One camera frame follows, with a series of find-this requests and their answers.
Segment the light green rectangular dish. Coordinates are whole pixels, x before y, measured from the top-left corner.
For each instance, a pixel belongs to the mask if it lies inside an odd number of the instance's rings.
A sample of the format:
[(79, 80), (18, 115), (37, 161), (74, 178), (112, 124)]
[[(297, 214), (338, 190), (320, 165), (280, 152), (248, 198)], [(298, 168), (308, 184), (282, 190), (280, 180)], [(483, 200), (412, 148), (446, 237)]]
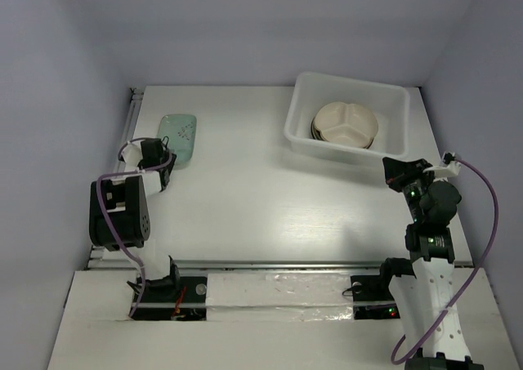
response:
[(157, 137), (176, 155), (176, 166), (185, 166), (191, 160), (196, 128), (197, 118), (192, 114), (169, 114), (162, 117)]

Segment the cream divided dish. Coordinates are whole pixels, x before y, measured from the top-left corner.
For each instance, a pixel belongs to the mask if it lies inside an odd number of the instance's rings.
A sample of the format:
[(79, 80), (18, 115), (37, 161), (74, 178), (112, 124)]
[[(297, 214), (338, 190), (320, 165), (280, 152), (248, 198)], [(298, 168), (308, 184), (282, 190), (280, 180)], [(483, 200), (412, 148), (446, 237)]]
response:
[(378, 134), (378, 120), (371, 109), (358, 104), (332, 102), (314, 116), (324, 141), (359, 148)]

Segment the beige bird painted plate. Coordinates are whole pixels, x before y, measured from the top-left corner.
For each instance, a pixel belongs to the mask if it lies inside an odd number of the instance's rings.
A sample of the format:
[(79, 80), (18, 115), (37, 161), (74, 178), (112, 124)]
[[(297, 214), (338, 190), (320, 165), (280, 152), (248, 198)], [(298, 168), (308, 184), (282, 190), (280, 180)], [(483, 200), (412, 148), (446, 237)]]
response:
[(315, 125), (315, 121), (312, 120), (311, 121), (311, 137), (314, 139), (314, 140), (321, 140), (321, 141), (324, 141), (324, 138), (322, 137), (321, 135), (321, 132), (318, 130), (318, 128), (316, 127)]

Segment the light green round plate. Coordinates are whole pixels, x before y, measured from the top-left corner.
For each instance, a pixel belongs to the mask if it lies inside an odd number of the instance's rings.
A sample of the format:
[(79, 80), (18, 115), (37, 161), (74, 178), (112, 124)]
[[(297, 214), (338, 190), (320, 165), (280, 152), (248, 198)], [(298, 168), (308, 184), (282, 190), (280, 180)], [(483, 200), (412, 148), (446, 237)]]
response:
[(370, 142), (367, 145), (361, 146), (359, 148), (361, 148), (361, 149), (369, 149), (372, 146), (373, 142), (374, 142), (374, 139), (370, 140)]

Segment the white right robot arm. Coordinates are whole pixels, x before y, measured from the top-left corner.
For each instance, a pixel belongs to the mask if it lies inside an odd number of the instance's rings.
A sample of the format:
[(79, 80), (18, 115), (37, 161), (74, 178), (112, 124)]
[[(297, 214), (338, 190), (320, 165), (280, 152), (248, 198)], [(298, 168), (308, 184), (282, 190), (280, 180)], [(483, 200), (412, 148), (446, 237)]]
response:
[(412, 223), (405, 246), (409, 258), (388, 258), (376, 278), (378, 292), (393, 298), (408, 349), (391, 358), (406, 369), (478, 369), (463, 337), (454, 304), (454, 246), (449, 223), (461, 195), (419, 159), (382, 160), (387, 186), (405, 197)]

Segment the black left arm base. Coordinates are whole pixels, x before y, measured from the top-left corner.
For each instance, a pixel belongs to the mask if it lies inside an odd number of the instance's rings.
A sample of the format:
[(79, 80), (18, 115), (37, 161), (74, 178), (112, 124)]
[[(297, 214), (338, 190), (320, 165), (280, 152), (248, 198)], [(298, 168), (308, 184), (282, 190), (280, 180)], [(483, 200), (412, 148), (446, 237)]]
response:
[(205, 321), (206, 276), (165, 276), (147, 280), (145, 292), (132, 314), (138, 321)]

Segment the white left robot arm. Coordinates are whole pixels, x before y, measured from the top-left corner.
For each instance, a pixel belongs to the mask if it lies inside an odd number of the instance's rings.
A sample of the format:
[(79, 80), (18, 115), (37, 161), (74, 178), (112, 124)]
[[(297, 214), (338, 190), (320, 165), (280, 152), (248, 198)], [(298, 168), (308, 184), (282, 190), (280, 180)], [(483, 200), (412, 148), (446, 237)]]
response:
[(92, 244), (109, 252), (121, 251), (139, 270), (132, 283), (137, 290), (145, 280), (145, 262), (130, 249), (142, 248), (151, 233), (148, 198), (169, 185), (177, 160), (169, 138), (138, 137), (118, 151), (126, 172), (104, 174), (91, 183), (88, 229)]

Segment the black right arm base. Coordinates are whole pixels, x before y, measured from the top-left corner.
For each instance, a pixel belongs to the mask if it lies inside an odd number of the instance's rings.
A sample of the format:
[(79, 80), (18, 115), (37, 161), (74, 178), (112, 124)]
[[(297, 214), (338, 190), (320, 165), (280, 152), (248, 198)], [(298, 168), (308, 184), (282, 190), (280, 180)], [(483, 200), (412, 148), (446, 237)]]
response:
[(393, 277), (414, 276), (408, 259), (387, 258), (379, 269), (379, 274), (357, 274), (351, 276), (349, 292), (353, 300), (355, 320), (399, 319), (400, 313), (389, 290)]

